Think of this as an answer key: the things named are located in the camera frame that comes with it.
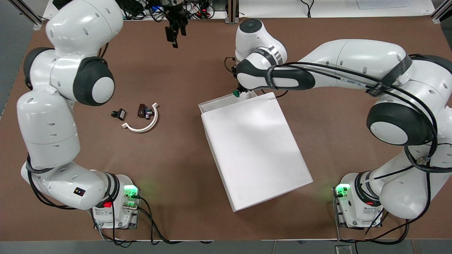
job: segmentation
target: black sticker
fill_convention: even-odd
[[[74,193],[83,197],[83,194],[85,193],[85,190],[80,189],[79,187],[77,187],[77,188],[75,188]]]

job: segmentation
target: white curved handle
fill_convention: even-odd
[[[152,127],[154,127],[154,125],[157,123],[157,118],[158,118],[158,116],[159,116],[159,113],[157,112],[157,106],[158,106],[157,103],[154,103],[154,104],[152,105],[152,108],[154,109],[154,118],[152,119],[152,122],[151,122],[147,127],[144,127],[144,128],[142,128],[142,129],[134,129],[134,128],[130,127],[127,123],[124,123],[124,124],[122,125],[122,127],[123,127],[124,129],[125,129],[125,128],[129,128],[129,130],[131,130],[131,131],[133,131],[133,132],[137,132],[137,133],[146,132],[146,131],[152,129]]]

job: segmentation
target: green cap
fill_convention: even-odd
[[[235,97],[237,97],[237,98],[240,97],[240,92],[237,89],[232,91],[232,93],[234,94]]]

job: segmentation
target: glowing green indicator light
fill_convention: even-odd
[[[124,195],[133,196],[138,193],[138,188],[135,185],[125,185],[124,186]]]
[[[338,197],[345,197],[347,195],[347,191],[350,189],[350,184],[348,183],[341,183],[338,186],[336,186],[336,193],[338,194]]]

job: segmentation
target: white box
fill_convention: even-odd
[[[234,212],[312,183],[274,93],[231,94],[199,108]]]

